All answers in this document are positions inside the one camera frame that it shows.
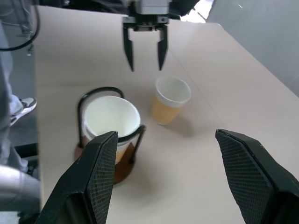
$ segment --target black cable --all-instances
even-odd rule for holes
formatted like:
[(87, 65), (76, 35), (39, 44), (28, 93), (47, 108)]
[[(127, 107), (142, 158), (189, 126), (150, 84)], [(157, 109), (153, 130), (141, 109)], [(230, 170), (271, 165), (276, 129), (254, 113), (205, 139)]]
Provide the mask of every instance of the black cable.
[(12, 47), (12, 48), (0, 48), (0, 51), (13, 51), (13, 50), (19, 50), (22, 49), (30, 44), (32, 44), (32, 42), (37, 38), (39, 31), (40, 31), (40, 26), (41, 26), (41, 21), (40, 21), (40, 15), (37, 9), (37, 2), (36, 0), (33, 0), (34, 2), (34, 10), (36, 12), (36, 31), (34, 33), (34, 35), (30, 38), (30, 40), (28, 40), (27, 42), (16, 46), (16, 47)]

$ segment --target textured black surface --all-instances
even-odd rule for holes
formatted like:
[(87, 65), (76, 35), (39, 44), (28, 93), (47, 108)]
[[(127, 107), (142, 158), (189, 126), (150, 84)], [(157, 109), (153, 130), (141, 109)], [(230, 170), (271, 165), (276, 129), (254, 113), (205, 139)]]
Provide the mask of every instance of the textured black surface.
[(36, 224), (105, 223), (117, 141), (117, 132), (109, 132), (86, 145), (81, 157), (58, 180)]
[(246, 147), (217, 133), (223, 164), (231, 192), (247, 224), (260, 224), (271, 203), (274, 189)]
[(103, 145), (100, 160), (87, 186), (97, 224), (106, 222), (114, 182), (116, 148), (117, 141), (113, 139)]

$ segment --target person's leg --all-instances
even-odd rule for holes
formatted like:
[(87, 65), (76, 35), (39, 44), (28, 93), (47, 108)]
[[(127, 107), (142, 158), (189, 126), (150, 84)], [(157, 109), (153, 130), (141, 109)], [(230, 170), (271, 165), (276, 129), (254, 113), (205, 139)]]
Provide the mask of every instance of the person's leg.
[[(7, 40), (0, 24), (0, 47), (7, 48)], [(10, 52), (0, 52), (0, 164), (8, 165), (23, 172), (28, 170), (28, 162), (20, 158), (8, 140), (10, 118), (10, 93), (8, 83), (13, 68), (13, 59)]]
[[(2, 48), (8, 47), (8, 42), (4, 34), (3, 27), (0, 23), (0, 44)], [(9, 100), (9, 110), (11, 114), (10, 126), (12, 126), (18, 119), (33, 111), (36, 107), (36, 100), (34, 98), (19, 99), (12, 94), (12, 88), (9, 84), (9, 75), (13, 71), (13, 58), (10, 52), (0, 51), (1, 62), (4, 72), (4, 81), (7, 87), (7, 95)]]

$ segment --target plastic cup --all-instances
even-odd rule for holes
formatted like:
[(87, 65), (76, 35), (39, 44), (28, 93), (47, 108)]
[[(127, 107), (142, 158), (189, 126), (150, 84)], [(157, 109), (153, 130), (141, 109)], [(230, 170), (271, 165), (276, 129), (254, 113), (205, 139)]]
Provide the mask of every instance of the plastic cup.
[[(118, 137), (125, 137), (140, 126), (140, 115), (129, 101), (114, 96), (102, 96), (93, 100), (85, 109), (83, 133), (88, 141), (98, 135), (117, 131)], [(117, 164), (131, 140), (118, 142), (115, 163)]]
[(183, 80), (160, 77), (156, 81), (151, 116), (158, 124), (167, 125), (180, 113), (190, 98), (191, 89)]

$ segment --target black wire handle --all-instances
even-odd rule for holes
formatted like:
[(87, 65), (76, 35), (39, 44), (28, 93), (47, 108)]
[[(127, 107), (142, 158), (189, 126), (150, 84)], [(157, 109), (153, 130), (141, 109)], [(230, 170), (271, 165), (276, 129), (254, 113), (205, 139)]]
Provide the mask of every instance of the black wire handle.
[(129, 160), (129, 164), (133, 164), (135, 162), (135, 159), (136, 159), (136, 152), (140, 146), (140, 143), (141, 143), (141, 140), (143, 138), (143, 135), (144, 135), (144, 132), (146, 130), (146, 126), (145, 125), (140, 125), (139, 128), (134, 131), (134, 134), (137, 134), (139, 133), (139, 137), (137, 139), (137, 142), (136, 142), (136, 145), (135, 145), (135, 149), (134, 149), (134, 152), (132, 153), (131, 155), (131, 158)]
[(78, 146), (80, 148), (84, 147), (83, 136), (82, 136), (82, 113), (83, 113), (82, 106), (83, 106), (84, 102), (86, 101), (86, 99), (89, 98), (90, 96), (94, 95), (95, 93), (105, 92), (105, 91), (117, 92), (120, 95), (121, 98), (123, 98), (123, 99), (125, 98), (125, 95), (123, 94), (123, 92), (120, 89), (118, 89), (116, 87), (110, 87), (110, 86), (100, 87), (100, 88), (91, 90), (91, 91), (87, 92), (86, 94), (84, 94), (83, 97), (81, 97), (81, 99), (79, 100), (78, 106), (77, 106), (78, 133), (79, 133), (79, 144), (78, 144)]

